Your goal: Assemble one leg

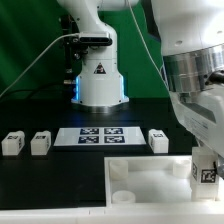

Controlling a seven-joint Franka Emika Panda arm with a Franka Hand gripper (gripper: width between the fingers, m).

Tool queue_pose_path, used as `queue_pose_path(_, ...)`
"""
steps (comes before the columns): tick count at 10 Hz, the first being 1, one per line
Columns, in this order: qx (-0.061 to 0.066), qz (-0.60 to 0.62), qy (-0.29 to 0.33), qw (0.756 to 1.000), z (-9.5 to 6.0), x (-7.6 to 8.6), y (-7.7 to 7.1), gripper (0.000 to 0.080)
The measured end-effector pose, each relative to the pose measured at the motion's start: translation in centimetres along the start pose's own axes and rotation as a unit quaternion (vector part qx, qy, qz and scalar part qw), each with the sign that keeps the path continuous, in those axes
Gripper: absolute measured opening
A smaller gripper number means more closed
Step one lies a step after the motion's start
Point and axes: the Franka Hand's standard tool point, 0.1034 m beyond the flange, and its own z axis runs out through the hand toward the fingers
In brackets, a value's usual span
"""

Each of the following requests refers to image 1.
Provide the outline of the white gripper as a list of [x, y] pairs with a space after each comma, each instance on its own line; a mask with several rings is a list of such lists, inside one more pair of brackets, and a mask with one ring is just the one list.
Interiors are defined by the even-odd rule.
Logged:
[[193, 103], [182, 102], [180, 95], [174, 92], [170, 98], [179, 123], [220, 155], [213, 167], [224, 179], [224, 87], [199, 92]]

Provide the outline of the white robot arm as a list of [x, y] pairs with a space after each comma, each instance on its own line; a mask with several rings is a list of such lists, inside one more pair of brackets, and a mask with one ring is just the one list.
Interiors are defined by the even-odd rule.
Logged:
[[75, 54], [82, 60], [72, 101], [87, 108], [128, 100], [117, 69], [117, 34], [99, 19], [140, 3], [148, 32], [161, 42], [164, 76], [178, 121], [217, 154], [224, 178], [224, 0], [57, 0], [74, 19]]

